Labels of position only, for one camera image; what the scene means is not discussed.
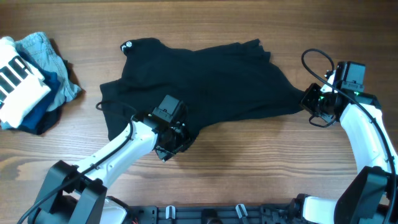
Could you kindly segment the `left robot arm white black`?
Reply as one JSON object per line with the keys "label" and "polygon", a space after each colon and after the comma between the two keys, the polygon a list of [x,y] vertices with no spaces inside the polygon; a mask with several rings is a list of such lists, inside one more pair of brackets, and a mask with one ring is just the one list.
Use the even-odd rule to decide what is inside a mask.
{"label": "left robot arm white black", "polygon": [[93,155],[74,165],[58,161],[48,171],[33,206],[19,223],[135,223],[124,202],[107,195],[119,176],[155,151],[167,161],[193,139],[187,114],[155,108],[131,117],[125,129]]}

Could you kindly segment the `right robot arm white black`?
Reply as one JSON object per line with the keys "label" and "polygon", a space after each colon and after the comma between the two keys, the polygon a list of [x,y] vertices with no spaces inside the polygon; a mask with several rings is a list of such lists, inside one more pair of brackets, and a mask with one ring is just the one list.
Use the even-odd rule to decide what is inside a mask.
{"label": "right robot arm white black", "polygon": [[316,83],[300,102],[312,117],[341,124],[358,174],[338,200],[306,196],[300,208],[310,223],[397,223],[397,153],[374,95]]}

